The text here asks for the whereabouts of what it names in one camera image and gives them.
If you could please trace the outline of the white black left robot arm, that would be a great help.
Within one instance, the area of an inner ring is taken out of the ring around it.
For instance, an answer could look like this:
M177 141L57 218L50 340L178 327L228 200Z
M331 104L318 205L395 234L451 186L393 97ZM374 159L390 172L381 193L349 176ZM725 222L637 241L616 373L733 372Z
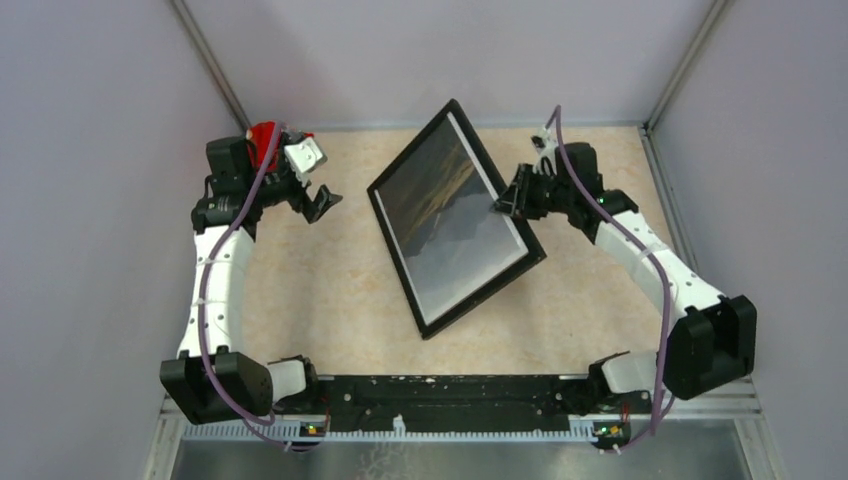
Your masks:
M244 136L206 145L210 173L190 214L195 276L186 328L175 358L159 370L166 393L194 425L269 425L274 418L271 374L243 351L242 308L264 209L283 202L298 209L307 196L283 146Z

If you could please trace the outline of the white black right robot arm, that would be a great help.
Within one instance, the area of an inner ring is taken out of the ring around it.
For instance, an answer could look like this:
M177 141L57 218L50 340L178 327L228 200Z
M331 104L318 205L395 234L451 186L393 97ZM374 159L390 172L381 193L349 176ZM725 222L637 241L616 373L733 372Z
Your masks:
M757 312L699 279L650 232L637 205L606 190L585 142L538 148L535 165L506 182L485 151L452 145L404 151L367 187L381 235L420 335L429 339L488 303L538 264L530 222L564 213L595 247L625 268L658 309L652 351L596 361L589 404L612 412L627 393L690 400L748 375Z

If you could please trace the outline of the red crumpled cloth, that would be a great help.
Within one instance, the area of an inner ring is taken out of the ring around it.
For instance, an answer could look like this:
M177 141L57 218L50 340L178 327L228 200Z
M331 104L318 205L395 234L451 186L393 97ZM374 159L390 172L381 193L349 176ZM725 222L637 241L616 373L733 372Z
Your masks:
M265 121L251 126L245 135L248 142L248 154L253 169L258 172L268 152L272 153L266 172L279 172L281 149L291 140L290 129L285 123Z

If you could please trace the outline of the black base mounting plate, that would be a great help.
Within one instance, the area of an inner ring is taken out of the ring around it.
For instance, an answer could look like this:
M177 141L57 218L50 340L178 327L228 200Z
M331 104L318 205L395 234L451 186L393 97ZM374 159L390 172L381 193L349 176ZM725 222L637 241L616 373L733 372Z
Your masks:
M651 394L613 394L585 375L320 375L272 405L277 414L399 406L529 406L544 413L647 414Z

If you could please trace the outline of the aluminium front rail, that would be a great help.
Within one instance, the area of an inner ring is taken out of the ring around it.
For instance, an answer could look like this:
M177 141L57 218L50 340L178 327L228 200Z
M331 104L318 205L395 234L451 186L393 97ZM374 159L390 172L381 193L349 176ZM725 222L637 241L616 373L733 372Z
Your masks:
M646 438L647 414L544 413L529 406L413 406L378 407L373 411L345 408L332 414L277 414L272 426L249 429L239 420L194 425L176 403L166 399L145 475L163 479L174 470L177 444L192 434L207 438L260 440L270 437L298 449L326 442L504 441L586 443L598 452L618 451L637 438Z

